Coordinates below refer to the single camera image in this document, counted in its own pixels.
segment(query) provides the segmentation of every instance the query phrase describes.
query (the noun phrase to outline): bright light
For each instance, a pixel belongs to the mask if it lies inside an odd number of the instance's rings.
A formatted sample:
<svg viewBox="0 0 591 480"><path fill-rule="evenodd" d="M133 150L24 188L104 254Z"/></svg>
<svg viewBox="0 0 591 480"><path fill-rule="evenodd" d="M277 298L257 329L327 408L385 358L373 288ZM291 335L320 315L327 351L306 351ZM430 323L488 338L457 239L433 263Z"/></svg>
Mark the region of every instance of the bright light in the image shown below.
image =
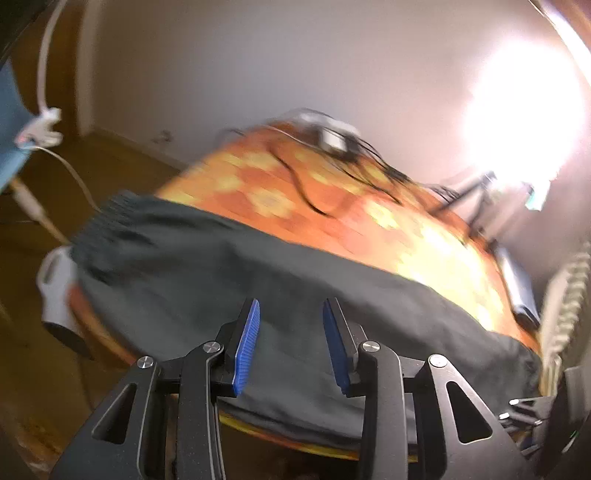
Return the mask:
<svg viewBox="0 0 591 480"><path fill-rule="evenodd" d="M466 112L470 162L503 180L547 183L583 121L571 58L543 44L508 42L484 65Z"/></svg>

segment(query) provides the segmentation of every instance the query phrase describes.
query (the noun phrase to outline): orange patterned tablecloth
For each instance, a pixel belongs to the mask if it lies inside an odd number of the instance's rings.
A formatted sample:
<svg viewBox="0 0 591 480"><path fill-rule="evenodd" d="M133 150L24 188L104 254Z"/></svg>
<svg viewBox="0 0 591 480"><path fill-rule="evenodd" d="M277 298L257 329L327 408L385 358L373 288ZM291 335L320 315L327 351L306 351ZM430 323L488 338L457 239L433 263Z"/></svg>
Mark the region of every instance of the orange patterned tablecloth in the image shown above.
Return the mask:
<svg viewBox="0 0 591 480"><path fill-rule="evenodd" d="M315 206L336 209L335 218L305 204L290 172L269 147L296 171ZM262 130L209 155L158 196L418 281L462 307L485 329L538 351L535 338L513 318L494 259L476 243L462 243L465 224L452 213L443 220L426 214L425 208L437 203L433 197L412 184L393 187L369 160L365 170L402 206L348 177L313 150Z"/></svg>

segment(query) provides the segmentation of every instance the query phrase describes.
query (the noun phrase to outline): white power cord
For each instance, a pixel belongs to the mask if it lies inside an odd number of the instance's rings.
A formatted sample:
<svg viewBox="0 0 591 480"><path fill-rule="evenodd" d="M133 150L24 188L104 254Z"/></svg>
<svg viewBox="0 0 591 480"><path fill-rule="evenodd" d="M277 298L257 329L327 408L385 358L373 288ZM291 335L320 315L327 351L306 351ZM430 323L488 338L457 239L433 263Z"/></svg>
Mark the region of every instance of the white power cord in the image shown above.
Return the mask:
<svg viewBox="0 0 591 480"><path fill-rule="evenodd" d="M277 128L272 125L257 125L255 127L252 127L252 130L256 130L258 128L265 128L267 130L273 130L274 132L280 133L282 135L285 135L286 137L291 138L293 141L298 142L300 145L304 145L305 147L311 148L312 150L315 150L320 153L324 153L324 151L320 147L317 147L316 145L312 145L307 142L304 142L303 140L300 140L299 138L296 138L293 135L283 131L281 128Z"/></svg>
<svg viewBox="0 0 591 480"><path fill-rule="evenodd" d="M84 194L84 197L88 201L88 204L94 210L96 210L97 212L100 212L100 208L96 204L94 198L92 197L92 194L90 193L90 190L86 186L86 183L84 183L84 180L82 180L82 178L80 178L80 175L78 175L78 172L74 169L74 167L72 167L72 165L64 157L58 155L57 153L55 153L52 150L49 150L48 148L39 147L37 145L31 145L30 147L23 147L23 148L25 148L27 150L41 150L41 151L44 151L45 153L50 154L52 157L58 159L61 162L61 164L64 165L64 167L70 173L70 175L72 175L72 178L74 178L74 180L76 181L76 183L78 184L78 186L82 190L82 193Z"/></svg>
<svg viewBox="0 0 591 480"><path fill-rule="evenodd" d="M61 120L61 110L59 108L48 108L47 99L45 97L45 86L47 76L47 57L49 55L49 45L51 43L51 36L56 27L57 19L60 17L62 10L66 6L67 0L59 0L54 11L49 17L49 21L43 33L41 40L41 47L39 50L39 61L37 64L37 106L39 107L39 115L31 119L22 128L15 138L17 146L22 147L34 141L41 147L55 147L59 145L63 139L63 135L56 132L53 126Z"/></svg>
<svg viewBox="0 0 591 480"><path fill-rule="evenodd" d="M57 19L60 18L62 10L66 6L67 0L60 0L55 9L49 17L43 39L41 40L41 48L39 49L39 62L37 64L37 105L39 107L39 114L48 111L47 99L45 98L45 83L47 75L47 57L49 56L49 45L51 43L51 36L56 27Z"/></svg>

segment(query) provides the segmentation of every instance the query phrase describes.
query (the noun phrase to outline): white radiator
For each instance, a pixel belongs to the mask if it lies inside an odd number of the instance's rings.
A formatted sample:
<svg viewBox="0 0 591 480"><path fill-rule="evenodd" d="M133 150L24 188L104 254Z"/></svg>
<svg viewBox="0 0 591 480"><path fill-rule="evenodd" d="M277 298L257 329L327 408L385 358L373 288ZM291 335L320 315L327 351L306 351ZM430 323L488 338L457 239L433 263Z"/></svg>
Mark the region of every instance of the white radiator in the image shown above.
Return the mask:
<svg viewBox="0 0 591 480"><path fill-rule="evenodd" d="M589 287L591 242L583 244L550 281L544 296L540 342L542 395L555 395L564 368L578 365L591 334Z"/></svg>

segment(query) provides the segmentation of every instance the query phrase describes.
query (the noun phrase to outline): white plug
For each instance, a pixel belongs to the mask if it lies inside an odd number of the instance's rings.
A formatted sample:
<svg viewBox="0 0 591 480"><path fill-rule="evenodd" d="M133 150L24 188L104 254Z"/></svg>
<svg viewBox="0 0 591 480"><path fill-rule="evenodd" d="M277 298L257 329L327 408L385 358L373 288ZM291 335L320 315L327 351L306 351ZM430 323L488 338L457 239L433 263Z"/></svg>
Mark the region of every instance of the white plug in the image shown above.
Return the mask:
<svg viewBox="0 0 591 480"><path fill-rule="evenodd" d="M355 128L353 125L349 125L345 122L342 122L341 120L331 118L327 115L322 115L322 113L302 112L294 119L294 121L303 127L323 127L342 135L351 135L356 138L361 136L359 130L357 130L357 128Z"/></svg>
<svg viewBox="0 0 591 480"><path fill-rule="evenodd" d="M59 108L43 110L41 115L28 122L14 139L17 147L25 148L33 141L39 147L51 148L61 143L63 135L53 130L53 126L61 120Z"/></svg>
<svg viewBox="0 0 591 480"><path fill-rule="evenodd" d="M323 128L320 132L318 146L329 155L340 157L347 153L347 142L340 133Z"/></svg>

